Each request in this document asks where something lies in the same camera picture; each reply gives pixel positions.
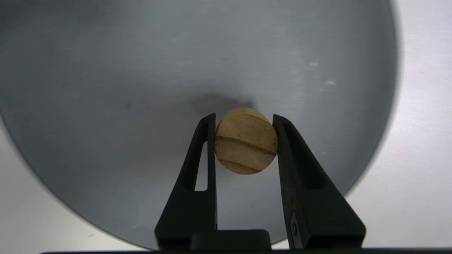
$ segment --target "wooden disc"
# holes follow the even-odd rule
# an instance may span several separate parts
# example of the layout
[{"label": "wooden disc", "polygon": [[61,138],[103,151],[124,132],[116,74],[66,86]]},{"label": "wooden disc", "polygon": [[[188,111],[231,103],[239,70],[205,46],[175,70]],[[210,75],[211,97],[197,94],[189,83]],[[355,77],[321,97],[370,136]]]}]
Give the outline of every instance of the wooden disc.
[{"label": "wooden disc", "polygon": [[278,137],[265,116],[251,108],[236,108],[220,121],[215,153],[220,163],[238,174],[264,170],[276,156]]}]

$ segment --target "metal disc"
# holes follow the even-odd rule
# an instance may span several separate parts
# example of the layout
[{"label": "metal disc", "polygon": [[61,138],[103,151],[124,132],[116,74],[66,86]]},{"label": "metal disc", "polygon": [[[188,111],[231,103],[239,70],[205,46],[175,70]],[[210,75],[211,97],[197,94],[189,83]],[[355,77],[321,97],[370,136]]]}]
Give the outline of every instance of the metal disc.
[{"label": "metal disc", "polygon": [[[202,117],[290,119],[346,193],[395,86],[388,1],[8,1],[0,33],[1,113],[30,168],[77,214],[151,249]],[[219,229],[286,237],[276,160],[250,176],[217,163],[217,188]]]}]

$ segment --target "dark wood grain line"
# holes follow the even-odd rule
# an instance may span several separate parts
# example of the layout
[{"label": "dark wood grain line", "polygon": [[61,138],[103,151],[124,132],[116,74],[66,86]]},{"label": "dark wood grain line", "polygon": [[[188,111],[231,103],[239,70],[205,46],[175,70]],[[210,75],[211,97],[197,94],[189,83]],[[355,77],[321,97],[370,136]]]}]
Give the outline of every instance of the dark wood grain line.
[{"label": "dark wood grain line", "polygon": [[239,143],[239,144],[242,144],[244,146],[248,146],[249,148],[254,149],[256,151],[263,152],[263,153],[265,153],[267,155],[276,156],[276,152],[272,152],[270,150],[267,150],[265,148],[262,148],[260,146],[248,143],[246,141],[243,141],[243,140],[240,140],[240,139],[237,139],[237,138],[228,137],[228,136],[217,136],[216,139],[217,140],[225,140],[225,141],[231,141],[231,142]]},{"label": "dark wood grain line", "polygon": [[237,162],[234,162],[234,161],[230,161],[230,160],[221,160],[221,159],[218,159],[218,161],[220,161],[220,162],[224,161],[224,162],[231,163],[231,164],[234,164],[234,165],[237,165],[237,166],[240,166],[240,167],[244,167],[244,168],[248,169],[249,171],[251,171],[253,174],[259,173],[259,172],[260,172],[260,171],[257,170],[257,169],[253,169],[253,168],[251,168],[251,167],[245,166],[245,165],[243,165],[243,164],[240,164],[240,163],[237,163]]}]

